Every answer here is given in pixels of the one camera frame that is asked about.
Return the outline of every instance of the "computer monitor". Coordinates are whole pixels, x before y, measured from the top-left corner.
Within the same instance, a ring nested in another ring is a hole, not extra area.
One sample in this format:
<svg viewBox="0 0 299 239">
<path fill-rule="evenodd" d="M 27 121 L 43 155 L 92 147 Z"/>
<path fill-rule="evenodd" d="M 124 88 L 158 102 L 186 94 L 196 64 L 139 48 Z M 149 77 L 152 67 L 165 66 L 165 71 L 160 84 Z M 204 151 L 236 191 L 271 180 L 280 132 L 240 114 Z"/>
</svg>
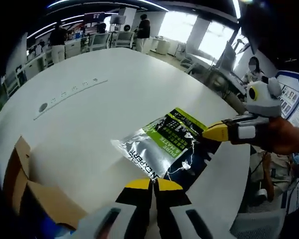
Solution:
<svg viewBox="0 0 299 239">
<path fill-rule="evenodd" d="M 84 22 L 104 22 L 105 13 L 104 12 L 92 12 L 84 14 Z"/>
<path fill-rule="evenodd" d="M 112 15 L 110 24 L 118 24 L 118 25 L 123 25 L 125 24 L 126 16 L 122 15 Z"/>
<path fill-rule="evenodd" d="M 219 68 L 229 72 L 233 71 L 235 59 L 236 53 L 232 46 L 227 42 L 225 50 L 219 59 Z"/>
</svg>

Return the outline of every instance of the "ceiling light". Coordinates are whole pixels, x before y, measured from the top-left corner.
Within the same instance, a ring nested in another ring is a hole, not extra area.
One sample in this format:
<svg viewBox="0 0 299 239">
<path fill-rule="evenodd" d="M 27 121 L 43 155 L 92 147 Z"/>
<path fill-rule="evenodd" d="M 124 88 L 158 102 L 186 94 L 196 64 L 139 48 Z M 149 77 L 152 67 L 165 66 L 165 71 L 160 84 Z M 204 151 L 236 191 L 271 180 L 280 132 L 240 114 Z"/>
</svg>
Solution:
<svg viewBox="0 0 299 239">
<path fill-rule="evenodd" d="M 61 21 L 67 21 L 67 20 L 74 19 L 74 18 L 77 18 L 77 17 L 82 17 L 82 16 L 84 16 L 84 14 L 83 15 L 72 16 L 72 17 L 69 17 L 69 18 L 66 18 L 66 19 L 62 19 Z"/>
<path fill-rule="evenodd" d="M 56 1 L 56 2 L 54 2 L 54 3 L 52 3 L 52 4 L 50 4 L 47 8 L 52 7 L 52 6 L 56 5 L 56 4 L 59 4 L 59 3 L 64 2 L 64 1 L 69 1 L 69 0 L 60 0 L 60 1 Z"/>
<path fill-rule="evenodd" d="M 83 22 L 83 20 L 70 22 L 70 23 L 67 23 L 67 24 L 63 24 L 62 26 L 68 26 L 68 25 L 75 24 L 75 23 L 78 23 L 78 22 Z"/>
<path fill-rule="evenodd" d="M 39 37 L 44 36 L 45 34 L 51 32 L 51 31 L 53 31 L 53 30 L 54 30 L 54 29 L 50 29 L 50 30 L 46 31 L 45 33 L 42 33 L 41 35 L 36 36 L 35 39 L 38 39 Z"/>
<path fill-rule="evenodd" d="M 150 4 L 150 5 L 153 5 L 153 6 L 156 6 L 156 7 L 159 7 L 160 9 L 163 9 L 164 11 L 169 11 L 168 9 L 166 9 L 165 7 L 162 7 L 160 5 L 157 5 L 153 2 L 150 2 L 150 1 L 147 1 L 147 0 L 137 0 L 137 1 L 141 1 L 141 2 L 145 2 L 147 4 Z"/>
<path fill-rule="evenodd" d="M 56 22 L 51 23 L 50 25 L 41 28 L 40 30 L 38 30 L 38 31 L 34 32 L 33 34 L 31 34 L 30 36 L 28 36 L 27 39 L 29 39 L 30 37 L 36 35 L 37 33 L 41 32 L 41 31 L 43 31 L 44 29 L 46 29 L 46 28 L 48 28 L 48 27 L 51 27 L 51 26 L 53 26 L 53 25 L 55 25 L 55 24 L 56 24 Z"/>
<path fill-rule="evenodd" d="M 237 17 L 237 19 L 239 19 L 241 17 L 241 15 L 240 15 L 240 7 L 239 7 L 238 0 L 233 0 L 233 4 L 234 4 L 235 12 L 236 12 L 236 17 Z"/>
<path fill-rule="evenodd" d="M 93 2 L 85 2 L 83 4 L 116 4 L 116 5 L 125 5 L 125 6 L 132 6 L 132 7 L 136 7 L 136 8 L 140 8 L 139 6 L 135 6 L 132 4 L 127 4 L 127 3 L 123 3 L 123 2 L 115 2 L 115 1 L 93 1 Z"/>
</svg>

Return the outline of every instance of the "cardboard box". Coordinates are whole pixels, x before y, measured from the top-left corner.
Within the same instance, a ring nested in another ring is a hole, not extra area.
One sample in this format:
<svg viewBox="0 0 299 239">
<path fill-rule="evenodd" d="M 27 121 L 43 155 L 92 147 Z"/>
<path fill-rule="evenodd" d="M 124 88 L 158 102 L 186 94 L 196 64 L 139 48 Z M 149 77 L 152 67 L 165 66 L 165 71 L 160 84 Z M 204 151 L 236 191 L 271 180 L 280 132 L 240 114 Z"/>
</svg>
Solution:
<svg viewBox="0 0 299 239">
<path fill-rule="evenodd" d="M 22 219 L 32 223 L 31 229 L 36 236 L 53 234 L 42 232 L 49 230 L 51 225 L 54 232 L 59 231 L 58 226 L 69 230 L 77 229 L 79 220 L 87 215 L 86 212 L 58 187 L 46 187 L 30 181 L 29 156 L 30 146 L 20 137 L 10 156 L 3 181 L 7 202 Z"/>
</svg>

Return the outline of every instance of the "robot eye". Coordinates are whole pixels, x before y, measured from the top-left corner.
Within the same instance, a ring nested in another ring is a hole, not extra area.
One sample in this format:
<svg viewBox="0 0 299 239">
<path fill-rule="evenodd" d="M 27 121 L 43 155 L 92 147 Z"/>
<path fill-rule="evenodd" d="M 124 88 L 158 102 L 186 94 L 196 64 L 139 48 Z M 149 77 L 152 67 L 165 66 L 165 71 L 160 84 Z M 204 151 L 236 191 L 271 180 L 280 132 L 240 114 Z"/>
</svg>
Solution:
<svg viewBox="0 0 299 239">
<path fill-rule="evenodd" d="M 250 87 L 248 94 L 253 101 L 257 100 L 257 91 L 253 87 Z"/>
</svg>

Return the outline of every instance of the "white pants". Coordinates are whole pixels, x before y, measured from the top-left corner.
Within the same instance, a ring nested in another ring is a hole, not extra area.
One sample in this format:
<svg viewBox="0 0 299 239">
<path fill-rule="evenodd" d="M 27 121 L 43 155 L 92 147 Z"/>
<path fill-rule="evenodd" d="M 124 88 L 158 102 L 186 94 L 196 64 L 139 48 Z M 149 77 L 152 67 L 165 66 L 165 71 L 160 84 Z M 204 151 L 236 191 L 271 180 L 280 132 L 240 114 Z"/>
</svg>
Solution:
<svg viewBox="0 0 299 239">
<path fill-rule="evenodd" d="M 137 38 L 136 39 L 136 51 L 143 53 L 146 40 L 147 40 L 147 38 Z"/>
<path fill-rule="evenodd" d="M 64 45 L 52 46 L 52 61 L 54 64 L 64 60 Z"/>
</svg>

